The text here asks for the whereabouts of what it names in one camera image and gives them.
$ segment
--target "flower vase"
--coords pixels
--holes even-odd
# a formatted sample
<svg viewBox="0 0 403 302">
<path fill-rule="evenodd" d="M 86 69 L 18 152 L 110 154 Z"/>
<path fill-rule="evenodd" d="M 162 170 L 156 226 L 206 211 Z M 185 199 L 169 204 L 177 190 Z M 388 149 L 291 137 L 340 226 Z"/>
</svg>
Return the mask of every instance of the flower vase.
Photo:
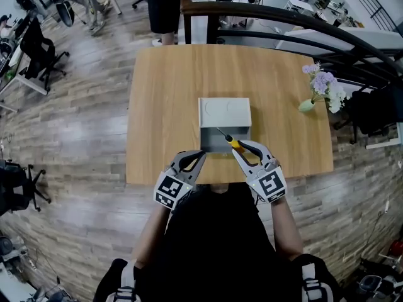
<svg viewBox="0 0 403 302">
<path fill-rule="evenodd" d="M 315 103 L 313 103 L 312 100 L 310 98 L 308 98 L 300 104 L 300 106 L 298 107 L 298 110 L 300 112 L 304 113 L 304 112 L 308 112 L 311 109 L 313 109 L 314 106 L 315 106 Z"/>
</svg>

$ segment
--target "railing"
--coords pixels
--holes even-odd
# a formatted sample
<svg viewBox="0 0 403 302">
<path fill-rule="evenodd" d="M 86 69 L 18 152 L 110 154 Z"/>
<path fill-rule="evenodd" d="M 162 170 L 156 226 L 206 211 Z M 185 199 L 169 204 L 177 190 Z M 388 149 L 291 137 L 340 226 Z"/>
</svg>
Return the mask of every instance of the railing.
<svg viewBox="0 0 403 302">
<path fill-rule="evenodd" d="M 329 53 L 322 55 L 301 54 L 321 62 L 322 66 L 326 68 L 327 71 L 333 72 L 337 78 L 355 81 L 372 88 L 383 88 L 391 84 L 402 85 L 402 76 L 400 75 L 403 74 L 403 68 L 390 58 L 391 56 L 401 57 L 401 50 L 386 50 L 386 53 L 384 53 L 347 31 L 329 25 L 311 16 L 257 4 L 210 1 L 193 2 L 191 0 L 181 0 L 181 12 L 184 16 L 186 43 L 191 43 L 191 17 L 208 16 L 207 43 L 216 43 L 219 36 L 247 36 L 301 43 L 303 45 L 328 50 Z M 277 33 L 219 30 L 220 16 L 259 18 L 302 26 L 305 29 L 312 29 L 352 44 L 354 48 L 350 51 L 345 51 L 312 40 L 279 35 Z M 374 64 L 367 59 L 374 57 L 381 62 Z"/>
<path fill-rule="evenodd" d="M 382 7 L 378 0 L 359 0 L 363 7 L 371 15 L 371 19 L 377 24 L 379 29 L 387 31 L 396 31 L 401 36 L 399 28 L 396 26 L 388 12 Z"/>
</svg>

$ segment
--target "floor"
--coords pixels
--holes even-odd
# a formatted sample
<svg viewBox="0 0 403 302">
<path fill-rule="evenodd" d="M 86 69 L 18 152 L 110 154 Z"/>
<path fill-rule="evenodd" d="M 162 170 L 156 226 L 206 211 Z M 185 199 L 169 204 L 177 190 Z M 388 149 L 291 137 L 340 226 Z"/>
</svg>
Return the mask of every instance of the floor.
<svg viewBox="0 0 403 302">
<path fill-rule="evenodd" d="M 1 111 L 4 158 L 33 164 L 35 171 L 46 169 L 40 189 L 52 203 L 38 200 L 40 213 L 32 206 L 6 213 L 0 217 L 0 230 L 24 238 L 37 265 L 34 271 L 25 262 L 34 286 L 54 287 L 53 268 L 61 284 L 85 302 L 92 300 L 113 259 L 130 258 L 154 205 L 151 187 L 125 184 L 133 66 L 137 51 L 151 46 L 155 38 L 147 4 L 134 11 L 134 1 L 118 0 L 123 14 L 111 11 L 95 38 L 79 21 L 64 28 L 48 20 L 44 36 L 54 41 L 56 50 L 71 53 L 64 60 L 67 76 L 53 75 L 47 96 L 16 85 L 5 93 L 5 101 L 20 112 Z M 338 119 L 329 117 L 332 122 Z M 360 137 L 359 144 L 351 145 L 350 128 L 331 128 L 331 133 L 334 172 L 287 180 L 288 201 L 305 251 L 323 258 L 342 280 L 358 265 L 360 255 L 376 257 L 397 236 L 403 178 L 396 163 L 399 147 L 365 150 L 366 142 L 377 140 Z M 387 200 L 390 210 L 371 235 Z M 272 240 L 270 210 L 263 205 L 259 210 Z"/>
</svg>

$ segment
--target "shoulder strap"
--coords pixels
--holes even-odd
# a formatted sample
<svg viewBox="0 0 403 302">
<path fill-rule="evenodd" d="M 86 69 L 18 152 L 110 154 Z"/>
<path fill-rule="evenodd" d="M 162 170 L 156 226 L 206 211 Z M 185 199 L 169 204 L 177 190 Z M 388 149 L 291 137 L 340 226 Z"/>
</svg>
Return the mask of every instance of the shoulder strap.
<svg viewBox="0 0 403 302">
<path fill-rule="evenodd" d="M 136 280 L 133 276 L 133 268 L 136 261 L 131 260 L 127 263 L 120 276 L 120 288 L 109 295 L 106 302 L 141 302 L 139 296 L 135 294 Z"/>
<path fill-rule="evenodd" d="M 302 266 L 302 302 L 333 302 L 332 289 L 315 278 L 315 264 Z"/>
</svg>

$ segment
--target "desk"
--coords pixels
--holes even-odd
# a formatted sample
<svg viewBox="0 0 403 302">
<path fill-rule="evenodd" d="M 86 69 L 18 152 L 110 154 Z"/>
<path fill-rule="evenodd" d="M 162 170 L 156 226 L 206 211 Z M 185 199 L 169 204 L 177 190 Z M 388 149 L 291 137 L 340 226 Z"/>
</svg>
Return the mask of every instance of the desk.
<svg viewBox="0 0 403 302">
<path fill-rule="evenodd" d="M 7 82 L 5 85 L 1 84 L 2 80 L 0 79 L 0 95 L 2 93 L 4 93 L 7 89 L 9 89 L 9 87 L 13 85 L 14 81 L 18 81 L 18 82 L 20 82 L 20 84 L 24 84 L 43 95 L 47 95 L 48 92 L 44 88 L 42 88 L 41 86 L 39 86 L 38 84 L 35 83 L 35 81 L 39 82 L 38 79 L 35 79 L 35 81 L 33 79 L 29 80 L 29 79 L 26 79 L 21 74 L 19 74 L 21 72 L 20 61 L 21 61 L 21 58 L 23 57 L 23 55 L 24 55 L 24 53 L 21 51 L 20 46 L 18 46 L 17 49 L 14 51 L 13 56 L 11 57 L 12 58 L 11 60 L 13 60 L 15 62 L 14 66 L 17 66 L 15 76 L 9 82 Z M 14 107 L 6 105 L 4 103 L 0 103 L 0 108 L 8 109 L 9 111 L 12 111 L 12 112 L 18 112 L 18 110 L 19 110 L 18 108 L 14 108 Z"/>
<path fill-rule="evenodd" d="M 316 11 L 314 14 L 314 18 L 327 22 L 327 18 L 325 17 L 322 11 Z"/>
<path fill-rule="evenodd" d="M 396 124 L 397 124 L 397 138 L 391 138 L 389 139 L 389 141 L 386 142 L 369 144 L 365 148 L 366 149 L 383 148 L 383 147 L 389 147 L 390 145 L 403 144 L 403 123 L 397 122 Z"/>
<path fill-rule="evenodd" d="M 308 10 L 312 13 L 314 12 L 312 6 L 309 3 L 305 3 L 299 0 L 288 0 L 286 5 L 284 6 L 284 9 L 290 9 L 291 7 L 298 7 L 300 9 Z"/>
<path fill-rule="evenodd" d="M 280 161 L 285 177 L 333 170 L 325 103 L 310 98 L 310 57 L 265 48 L 179 45 L 145 48 L 134 68 L 127 132 L 127 182 L 154 184 L 174 156 L 200 148 L 198 98 L 249 98 L 251 138 Z M 198 183 L 245 181 L 232 155 L 208 154 Z"/>
</svg>

